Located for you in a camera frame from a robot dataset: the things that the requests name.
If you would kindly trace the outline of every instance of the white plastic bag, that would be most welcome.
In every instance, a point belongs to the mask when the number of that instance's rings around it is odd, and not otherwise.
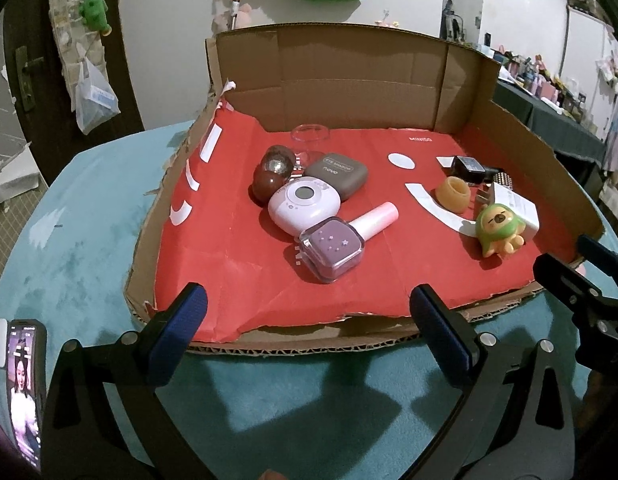
[[[112,86],[86,57],[80,63],[76,85],[76,121],[87,135],[96,126],[120,113]]]

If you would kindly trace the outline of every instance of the gray tablecloth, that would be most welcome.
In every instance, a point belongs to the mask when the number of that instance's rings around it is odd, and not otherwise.
[[[572,119],[558,115],[540,99],[498,81],[493,102],[515,115],[553,151],[602,166],[604,142]]]

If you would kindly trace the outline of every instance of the hand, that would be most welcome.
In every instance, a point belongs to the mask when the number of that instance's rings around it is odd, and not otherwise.
[[[288,480],[286,476],[267,469],[258,480]]]

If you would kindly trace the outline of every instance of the door handle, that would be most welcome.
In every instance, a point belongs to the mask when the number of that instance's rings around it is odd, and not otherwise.
[[[42,56],[29,60],[26,46],[20,46],[16,49],[16,71],[20,87],[20,100],[22,101],[22,109],[25,112],[29,112],[36,106],[36,101],[33,97],[31,72],[36,67],[42,65],[44,61],[45,58]]]

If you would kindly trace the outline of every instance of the white printed circle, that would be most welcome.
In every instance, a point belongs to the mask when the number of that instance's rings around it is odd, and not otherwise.
[[[403,170],[413,170],[416,167],[416,163],[402,153],[390,153],[389,162],[398,168],[403,168]]]

